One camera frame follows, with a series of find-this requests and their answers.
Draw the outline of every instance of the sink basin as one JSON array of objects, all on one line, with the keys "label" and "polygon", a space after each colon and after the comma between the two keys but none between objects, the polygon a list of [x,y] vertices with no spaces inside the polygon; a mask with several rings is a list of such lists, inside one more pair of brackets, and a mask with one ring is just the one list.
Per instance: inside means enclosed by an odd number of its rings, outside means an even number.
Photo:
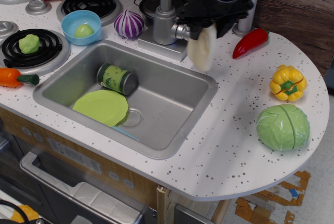
[{"label": "sink basin", "polygon": [[[118,131],[72,110],[87,92],[106,89],[97,83],[97,72],[104,63],[138,76],[134,92],[125,96],[129,110],[117,125]],[[139,153],[165,159],[181,147],[217,89],[217,82],[207,75],[103,40],[88,46],[37,86],[33,98]]]}]

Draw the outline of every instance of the orange carrot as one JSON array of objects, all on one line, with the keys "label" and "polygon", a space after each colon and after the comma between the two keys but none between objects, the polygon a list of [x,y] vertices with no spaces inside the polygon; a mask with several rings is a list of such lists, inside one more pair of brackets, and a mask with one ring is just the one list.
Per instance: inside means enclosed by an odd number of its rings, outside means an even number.
[{"label": "orange carrot", "polygon": [[0,85],[6,87],[17,87],[21,82],[18,82],[16,78],[20,76],[19,70],[14,68],[0,68]]},{"label": "orange carrot", "polygon": [[14,68],[0,68],[0,85],[6,87],[17,87],[22,83],[37,85],[40,78],[37,74],[21,75],[20,71]]}]

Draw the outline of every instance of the speckled countertop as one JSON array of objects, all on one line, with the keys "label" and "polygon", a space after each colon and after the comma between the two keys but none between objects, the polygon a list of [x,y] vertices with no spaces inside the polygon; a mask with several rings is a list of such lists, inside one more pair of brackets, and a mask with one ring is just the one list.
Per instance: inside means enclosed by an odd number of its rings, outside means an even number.
[{"label": "speckled countertop", "polygon": [[[19,30],[62,33],[56,16],[60,2],[51,1],[52,10],[39,16],[25,12],[27,3],[0,5],[0,20],[15,22]],[[139,13],[134,0],[120,2],[125,9]],[[113,24],[102,32],[105,39],[196,70],[188,58],[180,63],[139,49],[136,40],[120,37]],[[217,40],[213,68],[207,74],[217,81],[218,92],[178,152],[165,160],[150,159],[37,104],[31,86],[0,87],[0,106],[195,201],[253,194],[284,180],[309,159],[328,123],[329,97],[316,66],[286,38],[270,33],[266,45],[233,60],[239,40],[231,32]],[[84,49],[71,45],[69,60]],[[274,98],[269,89],[271,76],[281,64],[295,66],[307,79],[304,97],[293,104],[304,111],[311,125],[307,144],[284,152],[263,145],[256,132],[256,118],[263,109],[286,103]],[[42,76],[41,82],[53,73]]]}]

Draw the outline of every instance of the red onion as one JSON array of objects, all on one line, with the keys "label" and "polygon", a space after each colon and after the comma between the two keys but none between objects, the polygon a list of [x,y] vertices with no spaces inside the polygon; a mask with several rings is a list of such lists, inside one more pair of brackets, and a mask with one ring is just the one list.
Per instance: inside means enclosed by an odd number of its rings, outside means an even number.
[{"label": "red onion", "polygon": [[139,14],[125,10],[116,17],[114,27],[121,36],[133,38],[141,33],[144,21]]}]

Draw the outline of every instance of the red chili pepper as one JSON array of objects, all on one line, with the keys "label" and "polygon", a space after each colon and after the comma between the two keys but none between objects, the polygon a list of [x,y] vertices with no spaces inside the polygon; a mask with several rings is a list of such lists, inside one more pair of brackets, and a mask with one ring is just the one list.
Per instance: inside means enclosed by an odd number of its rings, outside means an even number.
[{"label": "red chili pepper", "polygon": [[249,50],[266,43],[268,38],[269,32],[263,28],[257,28],[249,32],[236,45],[232,55],[233,58],[238,58]]}]

